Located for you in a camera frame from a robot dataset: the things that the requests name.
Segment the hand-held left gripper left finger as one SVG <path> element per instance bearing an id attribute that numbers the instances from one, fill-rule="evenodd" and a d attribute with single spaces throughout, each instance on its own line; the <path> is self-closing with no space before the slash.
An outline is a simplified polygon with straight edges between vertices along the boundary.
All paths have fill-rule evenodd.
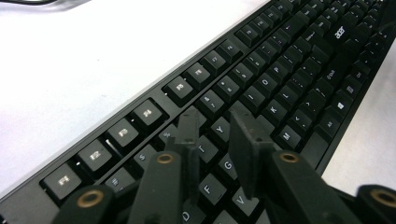
<path id="1" fill-rule="evenodd" d="M 197 203 L 199 199 L 200 156 L 199 112 L 196 108 L 187 109 L 178 119 L 177 133 L 167 140 L 165 149 L 181 157 L 181 183 L 183 199 Z"/>

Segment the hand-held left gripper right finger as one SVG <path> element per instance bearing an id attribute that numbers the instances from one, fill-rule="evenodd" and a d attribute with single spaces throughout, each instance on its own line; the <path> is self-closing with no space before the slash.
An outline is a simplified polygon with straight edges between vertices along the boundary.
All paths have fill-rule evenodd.
<path id="1" fill-rule="evenodd" d="M 231 112 L 228 152 L 248 199 L 264 197 L 264 166 L 274 151 L 274 141 L 259 121 L 250 113 Z"/>

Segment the black computer keyboard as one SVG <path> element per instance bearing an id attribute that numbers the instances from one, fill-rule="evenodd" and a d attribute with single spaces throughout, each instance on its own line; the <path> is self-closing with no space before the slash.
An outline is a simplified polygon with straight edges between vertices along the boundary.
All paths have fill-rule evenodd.
<path id="1" fill-rule="evenodd" d="M 396 37 L 396 0 L 269 0 L 139 93 L 0 200 L 0 224 L 50 224 L 72 195 L 105 186 L 125 224 L 149 160 L 199 118 L 199 200 L 184 224 L 254 224 L 229 154 L 234 110 L 322 172 Z"/>

